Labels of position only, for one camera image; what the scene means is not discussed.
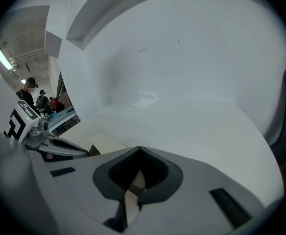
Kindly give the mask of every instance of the black cap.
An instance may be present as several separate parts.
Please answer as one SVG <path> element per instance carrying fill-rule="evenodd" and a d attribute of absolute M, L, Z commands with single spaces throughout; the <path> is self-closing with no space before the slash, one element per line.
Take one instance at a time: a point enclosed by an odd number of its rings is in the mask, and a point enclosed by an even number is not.
<path fill-rule="evenodd" d="M 35 86 L 36 88 L 39 88 L 39 86 L 38 86 L 37 83 L 35 82 L 34 77 L 29 77 L 29 78 L 26 80 L 26 82 L 29 83 L 29 84 L 34 84 L 34 86 Z"/>

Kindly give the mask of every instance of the person wearing black cap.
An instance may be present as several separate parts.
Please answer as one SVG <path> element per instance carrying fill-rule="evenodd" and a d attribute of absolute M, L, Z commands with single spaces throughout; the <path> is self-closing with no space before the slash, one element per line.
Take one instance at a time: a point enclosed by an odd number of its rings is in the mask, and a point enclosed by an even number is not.
<path fill-rule="evenodd" d="M 52 115 L 53 111 L 51 110 L 49 106 L 49 100 L 46 96 L 44 96 L 46 93 L 44 90 L 40 90 L 40 95 L 36 100 L 36 104 L 38 105 L 38 109 L 40 113 Z"/>
<path fill-rule="evenodd" d="M 24 100 L 25 102 L 27 102 L 27 104 L 38 114 L 40 115 L 40 112 L 37 110 L 37 106 L 38 104 L 36 104 L 34 106 L 34 101 L 33 101 L 33 97 L 31 95 L 31 91 L 34 90 L 34 88 L 39 88 L 39 86 L 37 85 L 37 83 L 35 82 L 34 77 L 29 77 L 26 80 L 26 83 L 24 84 L 23 88 L 19 91 L 16 92 L 17 96 L 21 99 Z"/>

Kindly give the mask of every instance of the fluorescent ceiling light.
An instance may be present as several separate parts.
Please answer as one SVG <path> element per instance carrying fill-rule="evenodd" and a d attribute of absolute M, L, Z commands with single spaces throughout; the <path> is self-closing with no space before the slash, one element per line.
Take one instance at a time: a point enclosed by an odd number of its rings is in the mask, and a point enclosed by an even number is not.
<path fill-rule="evenodd" d="M 8 62 L 7 58 L 5 58 L 5 56 L 2 53 L 1 49 L 0 49 L 0 61 L 8 70 L 12 69 L 11 64 Z"/>

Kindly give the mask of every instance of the ceiling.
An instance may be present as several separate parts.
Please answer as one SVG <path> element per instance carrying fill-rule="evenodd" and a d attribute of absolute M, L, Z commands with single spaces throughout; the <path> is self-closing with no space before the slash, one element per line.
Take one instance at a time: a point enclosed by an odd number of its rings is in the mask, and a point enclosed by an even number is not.
<path fill-rule="evenodd" d="M 48 55 L 44 52 L 48 10 L 49 6 L 35 6 L 12 11 L 0 25 L 0 48 L 17 64 L 11 75 L 12 70 L 0 63 L 0 74 L 15 91 L 23 86 L 22 79 L 34 77 L 38 83 L 48 79 Z"/>

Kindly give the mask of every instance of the black rectangular strip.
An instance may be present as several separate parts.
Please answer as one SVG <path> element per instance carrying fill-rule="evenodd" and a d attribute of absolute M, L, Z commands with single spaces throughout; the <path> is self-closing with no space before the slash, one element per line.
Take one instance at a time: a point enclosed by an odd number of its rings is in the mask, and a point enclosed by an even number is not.
<path fill-rule="evenodd" d="M 210 194 L 234 228 L 240 227 L 251 219 L 251 216 L 223 188 L 211 190 Z"/>
<path fill-rule="evenodd" d="M 53 177 L 57 177 L 74 171 L 75 169 L 73 169 L 72 167 L 67 167 L 59 170 L 52 170 L 50 173 Z"/>

